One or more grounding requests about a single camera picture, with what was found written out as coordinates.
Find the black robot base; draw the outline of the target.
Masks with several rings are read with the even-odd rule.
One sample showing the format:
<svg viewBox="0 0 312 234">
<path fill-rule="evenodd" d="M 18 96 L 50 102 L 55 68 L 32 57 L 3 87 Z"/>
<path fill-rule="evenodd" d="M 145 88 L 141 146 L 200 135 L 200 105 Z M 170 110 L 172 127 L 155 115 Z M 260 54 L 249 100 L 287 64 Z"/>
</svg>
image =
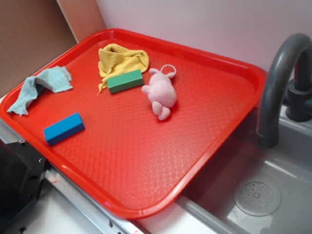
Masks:
<svg viewBox="0 0 312 234">
<path fill-rule="evenodd" d="M 1 231 L 38 201 L 46 166 L 46 158 L 29 143 L 0 142 Z"/>
</svg>

